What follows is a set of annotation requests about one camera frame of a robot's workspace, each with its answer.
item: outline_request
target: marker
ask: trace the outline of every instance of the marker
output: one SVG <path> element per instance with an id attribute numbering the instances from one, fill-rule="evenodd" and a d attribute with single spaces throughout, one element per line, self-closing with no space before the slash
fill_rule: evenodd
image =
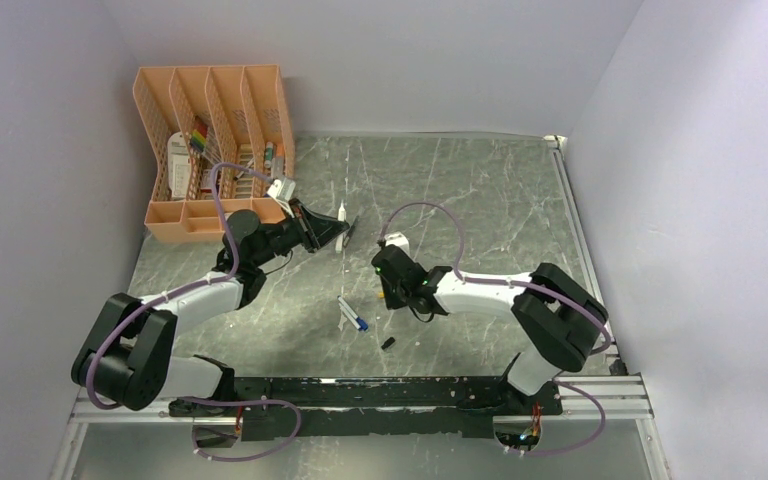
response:
<path id="1" fill-rule="evenodd" d="M 272 171 L 272 155 L 275 153 L 275 145 L 272 142 L 266 142 L 266 150 L 263 152 L 263 165 Z"/>
<path id="2" fill-rule="evenodd" d="M 352 307 L 350 307 L 349 304 L 343 300 L 342 295 L 337 295 L 337 303 L 340 304 L 340 311 L 343 312 L 343 316 L 352 322 L 352 325 L 354 325 L 355 328 L 360 331 L 365 331 L 367 328 L 369 328 L 366 325 L 366 322 L 364 322 L 363 319 L 360 318 L 354 310 L 352 310 Z"/>

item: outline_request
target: marble surface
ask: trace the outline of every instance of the marble surface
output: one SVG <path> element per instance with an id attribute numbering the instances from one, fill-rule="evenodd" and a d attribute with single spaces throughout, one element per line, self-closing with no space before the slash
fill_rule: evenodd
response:
<path id="1" fill-rule="evenodd" d="M 302 137 L 297 141 L 297 196 L 312 210 L 349 220 L 363 215 L 346 251 L 333 245 L 310 255 L 297 247 L 286 268 L 269 276 L 258 298 L 181 335 L 175 354 L 202 354 L 253 376 L 398 376 L 501 374 L 525 339 L 522 328 L 481 315 L 437 317 L 430 324 L 407 309 L 385 309 L 370 260 L 382 222 L 417 199 L 443 203 L 466 229 L 461 267 L 474 273 L 530 271 L 560 265 L 583 284 L 584 272 L 563 191 L 539 138 Z M 431 208 L 393 222 L 425 268 L 449 265 L 457 233 Z M 130 293 L 157 293 L 203 276 L 221 245 L 162 244 L 147 237 Z M 283 258 L 264 266 L 279 266 Z M 358 332 L 341 318 L 342 294 L 369 323 Z M 380 346 L 388 337 L 396 343 Z M 606 357 L 580 374 L 607 375 Z"/>

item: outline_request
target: white marker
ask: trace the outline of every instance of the white marker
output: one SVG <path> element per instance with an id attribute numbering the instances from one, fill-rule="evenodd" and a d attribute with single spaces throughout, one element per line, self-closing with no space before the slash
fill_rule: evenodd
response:
<path id="1" fill-rule="evenodd" d="M 343 204 L 343 201 L 340 200 L 340 209 L 337 210 L 337 220 L 341 222 L 346 221 L 346 206 Z M 343 237 L 345 236 L 344 233 L 341 233 L 337 235 L 337 245 L 335 248 L 337 249 L 337 253 L 340 253 L 343 251 Z"/>

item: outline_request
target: orange desk organizer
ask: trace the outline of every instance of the orange desk organizer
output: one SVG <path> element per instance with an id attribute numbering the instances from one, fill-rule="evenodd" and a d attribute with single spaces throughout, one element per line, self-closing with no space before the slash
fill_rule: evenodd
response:
<path id="1" fill-rule="evenodd" d="M 264 166 L 266 142 L 284 150 L 284 171 L 293 176 L 295 143 L 278 65 L 143 67 L 134 81 L 134 101 L 157 161 L 157 178 L 145 224 L 162 242 L 219 241 L 222 227 L 209 194 L 201 192 L 202 172 L 210 166 L 189 146 L 196 117 L 216 136 L 221 160 L 241 163 L 251 152 L 254 169 L 270 175 Z M 190 156 L 187 194 L 173 200 L 168 183 L 167 141 L 183 132 Z M 223 169 L 219 197 L 226 213 L 241 209 L 257 212 L 264 223 L 284 218 L 281 207 L 264 198 L 266 182 Z"/>

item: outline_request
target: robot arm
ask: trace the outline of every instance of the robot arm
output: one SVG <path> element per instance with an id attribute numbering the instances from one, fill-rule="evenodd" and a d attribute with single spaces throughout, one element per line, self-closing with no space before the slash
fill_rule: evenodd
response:
<path id="1" fill-rule="evenodd" d="M 407 239 L 392 234 L 372 260 L 387 308 L 408 307 L 414 315 L 480 313 L 516 321 L 525 330 L 527 341 L 508 367 L 506 379 L 526 395 L 534 395 L 562 371 L 581 371 L 599 330 L 581 313 L 566 305 L 552 310 L 549 304 L 554 299 L 512 282 L 547 287 L 584 307 L 602 324 L 607 321 L 605 307 L 556 265 L 542 263 L 534 272 L 510 276 L 462 273 L 479 281 L 467 283 L 458 279 L 451 267 L 426 271 L 408 251 Z M 481 284 L 481 280 L 495 282 Z"/>
<path id="2" fill-rule="evenodd" d="M 99 362 L 93 380 L 99 394 L 132 410 L 140 410 L 156 398 L 234 399 L 233 369 L 205 357 L 173 357 L 175 337 L 251 303 L 266 281 L 260 267 L 269 260 L 289 254 L 298 245 L 316 252 L 349 229 L 344 221 L 311 212 L 297 199 L 285 201 L 281 196 L 274 197 L 285 209 L 285 218 L 279 223 L 263 224 L 251 210 L 228 217 L 240 259 L 233 278 L 210 282 L 226 276 L 233 266 L 231 246 L 223 237 L 225 248 L 204 277 L 206 285 L 149 308 L 122 332 Z M 125 293 L 110 297 L 72 365 L 72 381 L 85 386 L 90 362 L 111 332 L 137 308 L 166 296 L 164 292 L 141 298 Z M 124 344 L 124 339 L 132 340 L 130 345 Z"/>

